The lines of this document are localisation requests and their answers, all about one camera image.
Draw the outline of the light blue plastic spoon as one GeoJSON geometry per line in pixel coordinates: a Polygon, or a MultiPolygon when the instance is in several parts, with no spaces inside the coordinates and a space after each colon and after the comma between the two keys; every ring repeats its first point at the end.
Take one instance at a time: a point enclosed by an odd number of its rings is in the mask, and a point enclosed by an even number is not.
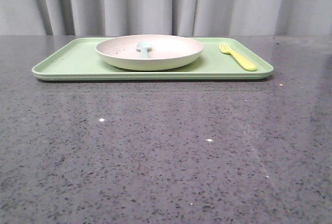
{"type": "Polygon", "coordinates": [[[141,41],[136,45],[136,50],[140,52],[141,59],[149,59],[149,51],[152,49],[151,43],[141,41]]]}

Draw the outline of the yellow plastic fork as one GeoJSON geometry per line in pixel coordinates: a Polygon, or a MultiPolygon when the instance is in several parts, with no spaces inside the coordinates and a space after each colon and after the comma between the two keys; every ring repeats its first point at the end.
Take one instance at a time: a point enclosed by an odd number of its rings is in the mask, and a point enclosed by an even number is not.
{"type": "Polygon", "coordinates": [[[224,54],[229,54],[233,56],[235,61],[246,71],[256,71],[257,66],[251,62],[249,59],[241,55],[240,53],[233,50],[227,43],[221,43],[219,49],[224,54]]]}

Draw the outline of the grey pleated curtain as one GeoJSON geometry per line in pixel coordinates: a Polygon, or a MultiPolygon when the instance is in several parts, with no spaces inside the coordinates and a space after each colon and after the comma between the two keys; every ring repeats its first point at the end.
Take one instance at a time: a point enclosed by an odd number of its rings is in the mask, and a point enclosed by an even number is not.
{"type": "Polygon", "coordinates": [[[2,35],[330,35],[331,0],[1,0],[2,35]]]}

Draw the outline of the cream round plate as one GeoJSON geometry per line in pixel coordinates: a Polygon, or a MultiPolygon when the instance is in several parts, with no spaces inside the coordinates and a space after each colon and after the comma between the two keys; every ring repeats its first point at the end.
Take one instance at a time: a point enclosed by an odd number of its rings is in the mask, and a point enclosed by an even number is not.
{"type": "Polygon", "coordinates": [[[173,35],[129,35],[100,42],[95,50],[100,58],[115,67],[134,71],[161,71],[185,66],[195,61],[203,43],[173,35]],[[136,45],[151,43],[149,59],[141,59],[136,45]]]}

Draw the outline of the light green plastic tray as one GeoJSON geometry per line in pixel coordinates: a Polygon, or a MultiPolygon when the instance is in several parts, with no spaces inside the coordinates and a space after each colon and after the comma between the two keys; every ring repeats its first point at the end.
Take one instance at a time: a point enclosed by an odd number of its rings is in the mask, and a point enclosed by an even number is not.
{"type": "Polygon", "coordinates": [[[273,66],[235,39],[198,37],[202,54],[192,63],[167,71],[139,72],[117,68],[102,61],[95,48],[104,37],[78,38],[32,68],[35,77],[48,81],[75,80],[254,80],[265,79],[273,66]],[[244,70],[235,59],[220,51],[227,43],[233,50],[257,65],[254,72],[244,70]]]}

